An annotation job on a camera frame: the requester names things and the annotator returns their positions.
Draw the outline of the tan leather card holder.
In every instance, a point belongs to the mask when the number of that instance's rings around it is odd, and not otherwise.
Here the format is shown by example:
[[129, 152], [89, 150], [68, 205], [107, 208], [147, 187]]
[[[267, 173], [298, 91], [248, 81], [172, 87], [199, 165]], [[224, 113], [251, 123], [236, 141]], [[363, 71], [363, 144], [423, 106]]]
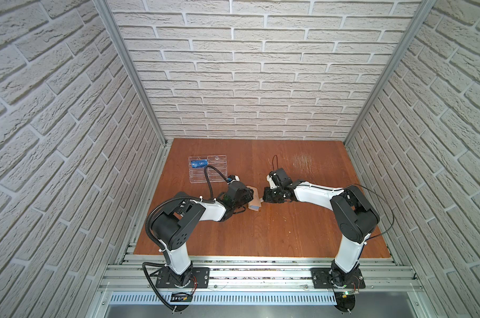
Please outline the tan leather card holder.
[[258, 189], [249, 185], [247, 188], [253, 191], [253, 199], [247, 204], [248, 208], [252, 211], [259, 211], [261, 209], [263, 199], [259, 196]]

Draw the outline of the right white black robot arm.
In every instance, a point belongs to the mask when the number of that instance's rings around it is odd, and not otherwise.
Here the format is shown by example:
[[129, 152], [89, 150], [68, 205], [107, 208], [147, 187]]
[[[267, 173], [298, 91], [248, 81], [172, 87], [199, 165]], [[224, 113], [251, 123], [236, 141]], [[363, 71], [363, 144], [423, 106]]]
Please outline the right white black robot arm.
[[267, 203], [298, 201], [334, 212], [342, 238], [338, 253], [331, 263], [330, 277], [335, 286], [345, 286], [352, 272], [359, 267], [364, 246], [380, 221], [379, 213], [355, 185], [329, 188], [303, 181], [278, 186], [270, 181], [269, 184], [263, 193], [263, 200]]

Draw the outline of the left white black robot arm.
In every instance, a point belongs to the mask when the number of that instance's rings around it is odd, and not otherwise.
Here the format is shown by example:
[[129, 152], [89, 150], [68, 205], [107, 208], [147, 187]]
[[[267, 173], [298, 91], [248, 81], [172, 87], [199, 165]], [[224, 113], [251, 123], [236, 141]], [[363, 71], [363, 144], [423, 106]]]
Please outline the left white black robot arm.
[[145, 232], [160, 248], [172, 274], [186, 276], [192, 268], [186, 242], [199, 222], [224, 222], [253, 199], [254, 190], [240, 181], [230, 182], [222, 196], [210, 200], [180, 192], [148, 214]]

